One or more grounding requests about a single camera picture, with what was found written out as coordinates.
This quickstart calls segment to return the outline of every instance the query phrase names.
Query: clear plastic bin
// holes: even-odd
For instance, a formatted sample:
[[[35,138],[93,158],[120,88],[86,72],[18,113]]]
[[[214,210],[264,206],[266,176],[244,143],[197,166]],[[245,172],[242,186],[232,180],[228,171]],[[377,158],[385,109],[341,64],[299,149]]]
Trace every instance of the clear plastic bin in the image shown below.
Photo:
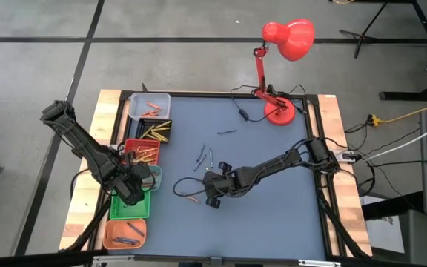
[[[142,114],[154,111],[155,108],[148,102],[161,108],[158,116],[143,116]],[[171,96],[168,93],[133,93],[130,96],[130,110],[128,115],[135,121],[140,118],[169,119],[171,110]]]

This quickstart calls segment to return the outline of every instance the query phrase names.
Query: yellow cable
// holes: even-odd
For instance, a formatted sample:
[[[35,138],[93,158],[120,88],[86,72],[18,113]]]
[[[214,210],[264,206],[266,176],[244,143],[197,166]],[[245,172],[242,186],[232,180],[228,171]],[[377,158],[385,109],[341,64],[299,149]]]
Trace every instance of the yellow cable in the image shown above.
[[[350,3],[352,3],[353,1],[355,1],[355,0],[348,0],[348,1],[344,1],[344,2],[334,0],[334,3],[336,3],[336,4],[350,4]]]
[[[418,111],[413,111],[413,112],[411,112],[411,113],[408,113],[408,114],[403,115],[403,116],[399,116],[399,117],[394,118],[394,119],[381,120],[381,119],[378,119],[378,118],[377,118],[377,124],[376,124],[375,126],[378,126],[378,124],[380,124],[380,123],[396,122],[396,121],[397,121],[397,120],[399,120],[399,119],[404,119],[404,118],[406,118],[406,117],[409,117],[409,116],[415,115],[415,114],[417,114],[417,113],[419,113],[419,112],[422,112],[422,111],[427,111],[427,108],[422,108],[422,109],[420,109],[420,110],[418,110]]]

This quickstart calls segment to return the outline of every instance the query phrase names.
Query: wooden table frame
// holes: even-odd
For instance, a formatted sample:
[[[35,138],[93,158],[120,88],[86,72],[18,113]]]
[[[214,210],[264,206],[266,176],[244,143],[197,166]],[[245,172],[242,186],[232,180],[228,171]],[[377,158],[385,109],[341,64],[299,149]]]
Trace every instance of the wooden table frame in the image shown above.
[[[183,92],[167,92],[179,95]],[[230,95],[229,93],[209,93],[209,92],[185,92],[186,94],[198,93],[203,96],[215,97],[215,95]],[[93,138],[103,145],[120,143],[127,133],[126,125],[128,118],[129,100],[124,99],[129,96],[129,92],[121,90],[101,90],[99,99],[93,115],[93,121],[90,126],[89,133]],[[236,97],[250,97],[250,94],[236,94]],[[303,103],[306,103],[305,97],[302,96]],[[307,122],[310,124],[310,129],[313,136],[326,136],[339,144],[346,144],[345,134],[343,132],[342,119],[340,117],[337,98],[331,95],[308,95],[310,100],[308,104]],[[334,151],[341,151],[343,148],[338,148],[333,142],[328,141],[328,147]],[[351,165],[341,163],[341,168],[353,172]],[[87,163],[82,160],[80,169],[85,169]],[[322,176],[323,184],[327,183],[327,177]],[[335,174],[331,181],[333,186],[331,191],[327,188],[324,193],[328,198],[331,206],[338,210],[340,220],[347,229],[348,233],[366,253],[371,255],[371,247],[368,242],[368,234],[363,219],[363,213],[360,205],[360,200],[357,191],[355,179],[347,173],[339,172]],[[99,184],[92,178],[90,172],[81,174],[75,184],[73,198],[70,203],[67,220],[60,242],[60,248],[67,248],[76,238],[83,232],[87,224],[93,218],[96,212],[97,205],[103,201],[103,194],[100,194]],[[322,231],[326,240],[330,240],[325,244],[327,255],[348,255],[350,251],[344,246],[342,240],[337,239],[337,233],[326,215],[322,214],[322,225],[325,227]],[[102,247],[103,231],[105,222],[100,224],[96,239],[90,239],[88,247],[90,249],[98,249]]]

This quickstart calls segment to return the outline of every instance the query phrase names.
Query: red desk lamp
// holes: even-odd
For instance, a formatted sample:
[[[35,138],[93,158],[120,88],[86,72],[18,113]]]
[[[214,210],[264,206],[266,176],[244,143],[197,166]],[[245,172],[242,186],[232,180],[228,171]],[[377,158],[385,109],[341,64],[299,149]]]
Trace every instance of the red desk lamp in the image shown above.
[[[263,27],[262,37],[265,42],[276,44],[279,53],[285,59],[296,61],[305,56],[312,47],[314,25],[307,19],[295,19],[287,24],[269,22]],[[253,50],[259,81],[259,89],[255,90],[254,94],[266,101],[265,115],[269,122],[274,125],[287,125],[293,121],[296,112],[291,101],[282,97],[273,97],[266,90],[263,57],[267,52],[268,47],[265,44]]]

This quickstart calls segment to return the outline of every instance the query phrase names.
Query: gray floor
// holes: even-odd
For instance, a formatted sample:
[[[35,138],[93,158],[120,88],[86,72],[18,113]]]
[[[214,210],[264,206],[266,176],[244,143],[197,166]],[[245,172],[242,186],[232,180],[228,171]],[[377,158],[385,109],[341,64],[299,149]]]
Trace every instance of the gray floor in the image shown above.
[[[427,15],[427,0],[420,1]],[[0,0],[0,36],[86,36],[96,0]],[[96,36],[259,37],[271,20],[310,18],[318,38],[342,37],[339,29],[361,31],[379,4],[335,5],[326,0],[148,1],[106,0]],[[371,28],[376,37],[422,38],[420,20],[409,5],[390,4]],[[90,127],[100,89],[227,91],[254,84],[251,51],[257,44],[93,44],[76,92],[74,106],[81,125]],[[33,193],[52,136],[39,117],[54,99],[63,99],[79,58],[81,44],[0,44],[0,256],[11,254],[23,214]],[[318,44],[301,61],[287,62],[276,48],[265,58],[267,82],[289,91],[302,84],[308,93],[336,94],[346,127],[367,114],[387,119],[427,105],[382,102],[382,90],[419,91],[427,86],[427,47],[364,46],[353,59],[354,46]],[[417,117],[368,130],[363,151],[417,128]],[[362,133],[348,136],[360,143]],[[419,145],[378,162],[416,159]],[[70,178],[79,160],[62,146],[56,158],[28,253],[56,251],[69,206]],[[402,193],[421,188],[420,166],[384,168]],[[361,163],[359,180],[369,178]],[[394,197],[378,174],[374,192]]]

